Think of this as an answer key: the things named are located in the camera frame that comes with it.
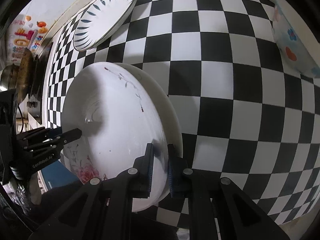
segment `metal screw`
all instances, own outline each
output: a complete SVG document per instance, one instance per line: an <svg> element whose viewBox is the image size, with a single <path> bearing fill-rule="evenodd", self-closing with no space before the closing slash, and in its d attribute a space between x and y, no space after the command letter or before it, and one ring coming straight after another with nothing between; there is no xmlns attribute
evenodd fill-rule
<svg viewBox="0 0 320 240"><path fill-rule="evenodd" d="M221 183L224 184L224 185L229 185L231 180L229 178L226 178L226 177L223 177L221 178Z"/></svg>
<svg viewBox="0 0 320 240"><path fill-rule="evenodd" d="M98 178L93 178L90 180L91 185L98 185L100 183L100 179Z"/></svg>
<svg viewBox="0 0 320 240"><path fill-rule="evenodd" d="M191 175L191 174L193 173L193 170L187 168L187 169L184 169L184 170L183 170L183 173L186 174L186 175Z"/></svg>
<svg viewBox="0 0 320 240"><path fill-rule="evenodd" d="M138 170L136 168L130 168L128 169L128 173L133 175L133 174L136 174L138 172Z"/></svg>

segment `white plate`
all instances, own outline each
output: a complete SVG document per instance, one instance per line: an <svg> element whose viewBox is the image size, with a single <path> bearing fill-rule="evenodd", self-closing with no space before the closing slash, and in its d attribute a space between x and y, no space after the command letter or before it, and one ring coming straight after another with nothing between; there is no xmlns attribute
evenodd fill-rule
<svg viewBox="0 0 320 240"><path fill-rule="evenodd" d="M141 69L125 63L116 64L129 71L147 91L160 116L167 143L172 143L177 151L178 156L182 157L183 144L179 120L173 105L171 104L167 95L164 93L163 89L150 75ZM167 185L158 201L164 199L168 193L169 184L167 182Z"/></svg>
<svg viewBox="0 0 320 240"><path fill-rule="evenodd" d="M64 147L71 171L82 182L110 179L133 166L156 146L150 197L134 199L132 211L156 203L167 181L168 149L158 112L143 86L124 68L93 63L71 83L63 105L62 131L82 130L82 137Z"/></svg>
<svg viewBox="0 0 320 240"><path fill-rule="evenodd" d="M95 0L81 17L73 36L77 51L96 47L127 19L137 0Z"/></svg>

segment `red heart print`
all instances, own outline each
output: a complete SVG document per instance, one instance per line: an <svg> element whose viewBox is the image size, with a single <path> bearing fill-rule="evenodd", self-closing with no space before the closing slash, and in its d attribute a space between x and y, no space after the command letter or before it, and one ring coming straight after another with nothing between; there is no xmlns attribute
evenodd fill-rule
<svg viewBox="0 0 320 240"><path fill-rule="evenodd" d="M285 52L287 53L287 56L292 61L297 61L297 56L291 51L289 47L285 47Z"/></svg>

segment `black and white checkered surface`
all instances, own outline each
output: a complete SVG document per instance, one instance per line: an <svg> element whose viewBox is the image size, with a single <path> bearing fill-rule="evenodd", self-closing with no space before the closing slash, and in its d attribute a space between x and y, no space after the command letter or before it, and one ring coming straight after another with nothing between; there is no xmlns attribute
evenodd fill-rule
<svg viewBox="0 0 320 240"><path fill-rule="evenodd" d="M320 188L320 85L300 76L272 37L268 0L138 0L95 49L74 50L76 14L58 41L48 127L60 126L73 78L93 62L146 71L168 94L190 167L231 178L277 224L307 213ZM169 196L142 212L188 227L187 201Z"/></svg>

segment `pink rose design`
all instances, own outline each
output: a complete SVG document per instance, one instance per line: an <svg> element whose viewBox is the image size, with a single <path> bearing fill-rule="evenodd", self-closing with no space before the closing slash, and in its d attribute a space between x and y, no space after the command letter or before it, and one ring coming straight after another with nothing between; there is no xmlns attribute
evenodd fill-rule
<svg viewBox="0 0 320 240"><path fill-rule="evenodd" d="M87 183L90 179L99 177L99 172L91 164L87 164L85 167L80 167L76 173L82 183Z"/></svg>

